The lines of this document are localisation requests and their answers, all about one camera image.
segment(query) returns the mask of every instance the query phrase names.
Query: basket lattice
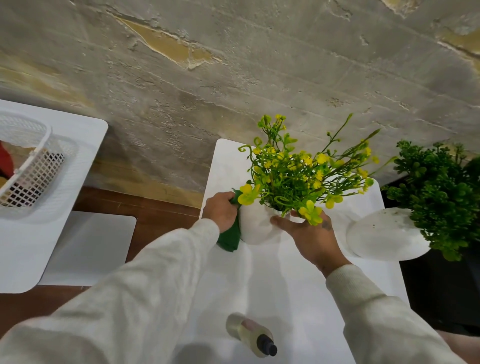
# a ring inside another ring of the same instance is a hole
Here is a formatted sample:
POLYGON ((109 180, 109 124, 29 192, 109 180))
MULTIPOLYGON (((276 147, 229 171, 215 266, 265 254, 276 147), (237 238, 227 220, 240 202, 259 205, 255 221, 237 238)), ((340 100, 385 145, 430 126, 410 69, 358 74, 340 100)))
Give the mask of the basket lattice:
POLYGON ((65 153, 43 122, 0 112, 0 141, 35 148, 0 188, 0 211, 30 210, 45 193, 65 161, 65 153))

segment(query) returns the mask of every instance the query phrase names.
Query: white vase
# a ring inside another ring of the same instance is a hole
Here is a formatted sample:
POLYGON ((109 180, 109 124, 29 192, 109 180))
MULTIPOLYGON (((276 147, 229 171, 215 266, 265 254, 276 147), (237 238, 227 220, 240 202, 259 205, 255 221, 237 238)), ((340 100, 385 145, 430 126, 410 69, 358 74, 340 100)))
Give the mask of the white vase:
POLYGON ((407 208, 386 208, 355 222, 347 231, 347 245, 367 259, 399 261, 418 258, 430 250, 407 208))
POLYGON ((270 222, 272 216, 281 216, 282 212, 266 205, 261 205, 259 200, 251 205, 240 207, 240 236, 247 244, 259 245, 279 243, 284 231, 270 222))

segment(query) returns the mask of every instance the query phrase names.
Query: green cloth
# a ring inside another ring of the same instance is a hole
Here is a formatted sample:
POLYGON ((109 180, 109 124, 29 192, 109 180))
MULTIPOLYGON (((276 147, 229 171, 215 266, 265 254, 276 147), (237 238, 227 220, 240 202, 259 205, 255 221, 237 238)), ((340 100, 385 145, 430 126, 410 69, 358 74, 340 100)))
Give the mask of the green cloth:
MULTIPOLYGON (((235 192, 235 197, 230 200, 232 204, 238 205, 238 197, 242 194, 239 190, 233 190, 235 192)), ((232 227, 227 231, 224 231, 218 237, 216 242, 218 246, 222 249, 226 250, 227 252, 234 252, 238 249, 240 243, 240 220, 239 214, 237 212, 237 217, 235 218, 235 222, 233 223, 232 227)))

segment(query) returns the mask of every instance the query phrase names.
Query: black spray nozzle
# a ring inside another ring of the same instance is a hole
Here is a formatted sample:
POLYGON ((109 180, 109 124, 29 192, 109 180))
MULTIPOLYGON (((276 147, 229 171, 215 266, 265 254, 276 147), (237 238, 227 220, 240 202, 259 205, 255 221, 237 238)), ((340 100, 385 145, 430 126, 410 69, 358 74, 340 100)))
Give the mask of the black spray nozzle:
POLYGON ((273 340, 265 334, 262 334, 257 338, 257 348, 265 355, 275 356, 277 352, 277 348, 275 344, 273 344, 273 340))

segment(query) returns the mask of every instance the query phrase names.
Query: white sweater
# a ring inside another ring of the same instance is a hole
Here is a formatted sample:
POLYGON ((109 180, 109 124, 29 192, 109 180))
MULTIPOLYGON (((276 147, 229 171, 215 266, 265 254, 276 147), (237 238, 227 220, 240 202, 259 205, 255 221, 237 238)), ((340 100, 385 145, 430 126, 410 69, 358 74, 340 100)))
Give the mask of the white sweater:
MULTIPOLYGON (((161 236, 52 315, 14 326, 0 340, 0 363, 167 363, 217 239, 218 227, 208 219, 161 236)), ((358 267, 337 269, 326 284, 357 363, 464 363, 358 267)))

